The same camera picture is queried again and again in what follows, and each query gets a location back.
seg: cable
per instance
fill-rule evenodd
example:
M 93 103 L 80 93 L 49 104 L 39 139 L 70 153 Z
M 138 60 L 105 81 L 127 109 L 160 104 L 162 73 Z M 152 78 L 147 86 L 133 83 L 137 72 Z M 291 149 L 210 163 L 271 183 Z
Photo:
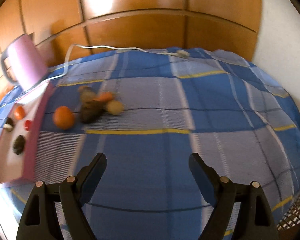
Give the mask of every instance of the cable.
M 2 232 L 3 232 L 3 234 L 4 234 L 4 237 L 8 240 L 8 238 L 7 238 L 6 234 L 5 234 L 5 232 L 3 231 L 3 228 L 2 228 L 1 223 L 0 223 L 0 227 L 1 227 L 1 230 L 2 230 Z
M 155 53 L 155 52 L 146 51 L 144 49 L 140 49 L 140 48 L 136 48 L 136 47 L 117 48 L 117 47 L 111 47 L 111 46 L 107 46 L 107 45 L 83 46 L 83 45 L 80 45 L 80 44 L 73 43 L 73 44 L 71 44 L 69 46 L 68 51 L 66 53 L 65 63 L 63 64 L 63 68 L 64 68 L 63 73 L 60 74 L 60 75 L 58 75 L 58 76 L 50 77 L 48 79 L 45 79 L 45 81 L 63 77 L 63 76 L 65 76 L 68 73 L 69 58 L 70 58 L 70 54 L 71 54 L 71 51 L 72 51 L 72 49 L 73 49 L 74 46 L 77 46 L 77 47 L 83 48 L 83 49 L 98 49 L 98 48 L 107 48 L 107 49 L 115 49 L 115 50 L 129 50 L 129 49 L 134 49 L 134 50 L 139 50 L 139 51 L 146 52 L 146 53 Z M 156 53 L 156 54 L 176 56 L 176 57 L 182 57 L 182 58 L 188 58 L 190 56 L 190 54 L 188 52 L 184 51 L 184 50 L 178 50 L 177 53 L 173 53 L 173 52 L 161 52 L 161 53 Z

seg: orange ball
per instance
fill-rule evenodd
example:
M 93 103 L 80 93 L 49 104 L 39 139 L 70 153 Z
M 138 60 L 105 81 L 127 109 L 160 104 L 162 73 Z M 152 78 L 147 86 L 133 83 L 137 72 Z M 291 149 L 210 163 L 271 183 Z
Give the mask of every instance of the orange ball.
M 14 110 L 14 117 L 17 120 L 22 120 L 24 117 L 26 116 L 26 112 L 23 109 L 22 106 L 18 106 L 15 110 Z
M 74 125 L 74 121 L 74 113 L 68 107 L 60 106 L 54 111 L 53 122 L 58 128 L 67 130 Z

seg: pink box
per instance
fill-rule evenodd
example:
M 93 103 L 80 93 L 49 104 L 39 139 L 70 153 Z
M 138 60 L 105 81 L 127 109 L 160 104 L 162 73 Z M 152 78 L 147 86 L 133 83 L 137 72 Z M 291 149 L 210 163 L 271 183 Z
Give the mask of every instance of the pink box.
M 37 140 L 45 108 L 53 90 L 51 83 L 42 82 L 16 101 L 11 109 L 8 117 L 13 119 L 14 129 L 11 132 L 3 129 L 0 135 L 0 183 L 6 184 L 4 186 L 34 182 Z M 23 106 L 26 117 L 18 121 L 14 117 L 14 111 L 20 105 Z M 24 129 L 27 119 L 32 121 L 30 131 Z M 26 138 L 24 151 L 20 155 L 12 151 L 13 142 L 18 135 Z

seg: pink kettle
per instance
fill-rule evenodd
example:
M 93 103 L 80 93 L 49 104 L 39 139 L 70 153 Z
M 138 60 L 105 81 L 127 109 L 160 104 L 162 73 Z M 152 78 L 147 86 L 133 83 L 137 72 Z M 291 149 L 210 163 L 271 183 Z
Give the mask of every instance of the pink kettle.
M 37 86 L 48 74 L 48 67 L 32 43 L 32 34 L 16 38 L 1 54 L 1 69 L 6 79 L 14 86 L 20 85 L 24 91 Z M 11 68 L 17 78 L 13 80 L 4 63 L 9 58 Z

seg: yellow stripe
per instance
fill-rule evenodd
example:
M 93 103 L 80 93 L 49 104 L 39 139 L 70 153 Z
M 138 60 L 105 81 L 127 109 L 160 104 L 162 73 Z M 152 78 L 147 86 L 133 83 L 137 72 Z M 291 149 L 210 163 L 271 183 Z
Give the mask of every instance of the yellow stripe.
M 123 131 L 123 130 L 87 130 L 86 133 L 90 134 L 125 134 L 125 135 L 134 135 L 134 134 L 160 134 L 160 133 L 182 133 L 189 134 L 189 130 L 183 129 L 155 129 L 155 130 L 135 130 L 135 131 Z
M 280 131 L 285 131 L 291 128 L 296 128 L 296 126 L 294 124 L 290 124 L 290 125 L 286 125 L 286 126 L 281 126 L 281 127 L 275 127 L 273 128 L 273 130 L 280 132 Z
M 26 204 L 27 201 L 23 199 L 14 189 L 10 189 L 11 193 L 17 197 L 23 204 Z
M 290 197 L 287 197 L 285 200 L 282 200 L 280 203 L 278 203 L 277 205 L 275 205 L 272 209 L 271 209 L 271 211 L 273 212 L 273 211 L 275 211 L 277 208 L 280 208 L 280 207 L 282 207 L 282 206 L 284 206 L 285 204 L 287 204 L 289 201 L 291 201 L 292 200 L 292 196 L 290 196 Z
M 273 93 L 272 93 L 272 95 L 273 95 L 273 96 L 277 96 L 277 97 L 281 97 L 281 98 L 287 98 L 287 97 L 289 96 L 288 93 L 285 94 L 285 95 L 279 95 L 279 94 L 273 94 Z
M 231 229 L 231 230 L 228 230 L 228 231 L 226 231 L 225 232 L 225 236 L 228 236 L 229 234 L 232 234 L 233 233 L 233 230 Z
M 74 86 L 74 85 L 80 85 L 80 84 L 89 84 L 94 82 L 103 82 L 104 79 L 98 79 L 98 80 L 92 80 L 92 81 L 84 81 L 84 82 L 78 82 L 78 83 L 71 83 L 71 84 L 64 84 L 64 85 L 57 85 L 57 87 L 67 87 L 67 86 Z
M 283 201 L 281 201 L 280 203 L 278 203 L 277 205 L 275 205 L 275 206 L 272 208 L 271 211 L 272 211 L 272 212 L 275 211 L 276 209 L 278 209 L 278 208 L 284 206 L 285 204 L 287 204 L 287 203 L 288 203 L 289 201 L 291 201 L 291 200 L 292 200 L 292 196 L 286 198 L 285 200 L 283 200 Z M 232 230 L 232 229 L 231 229 L 231 230 L 228 230 L 228 231 L 225 232 L 225 236 L 228 236 L 229 234 L 232 234 L 232 233 L 233 233 L 233 230 Z
M 192 75 L 179 76 L 178 78 L 195 78 L 195 77 L 204 77 L 204 76 L 216 75 L 216 74 L 228 74 L 228 72 L 224 70 L 213 70 L 213 71 L 197 73 Z

